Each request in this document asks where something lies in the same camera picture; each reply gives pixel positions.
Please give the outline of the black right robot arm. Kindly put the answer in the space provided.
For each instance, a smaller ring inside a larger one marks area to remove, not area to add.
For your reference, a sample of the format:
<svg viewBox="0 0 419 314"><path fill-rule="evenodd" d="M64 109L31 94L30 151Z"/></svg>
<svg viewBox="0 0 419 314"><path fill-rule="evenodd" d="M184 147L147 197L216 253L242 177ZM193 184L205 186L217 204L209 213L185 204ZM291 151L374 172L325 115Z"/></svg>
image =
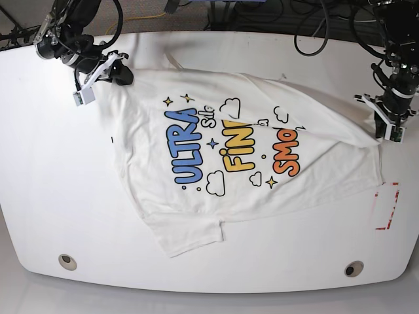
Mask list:
<svg viewBox="0 0 419 314"><path fill-rule="evenodd" d="M78 91L82 87L79 75L92 75L99 66L110 60L111 55L105 55L103 51L115 44L121 34L122 7L119 1L113 3L118 15L117 30L107 42L95 44L94 37L84 32L84 28L96 16L100 1L55 1L34 37L33 45L40 58L60 59L73 69Z"/></svg>

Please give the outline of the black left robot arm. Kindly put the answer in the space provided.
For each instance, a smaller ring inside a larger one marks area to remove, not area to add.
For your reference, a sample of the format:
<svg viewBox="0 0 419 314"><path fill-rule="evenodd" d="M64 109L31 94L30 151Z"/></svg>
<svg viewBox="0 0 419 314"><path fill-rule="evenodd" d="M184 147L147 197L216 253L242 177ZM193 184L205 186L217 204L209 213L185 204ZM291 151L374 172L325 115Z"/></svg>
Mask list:
<svg viewBox="0 0 419 314"><path fill-rule="evenodd" d="M387 77L377 65L384 94L376 98L376 136L400 143L404 123L414 116L410 109L418 91L418 1L377 1L374 17L384 41L384 61L392 68Z"/></svg>

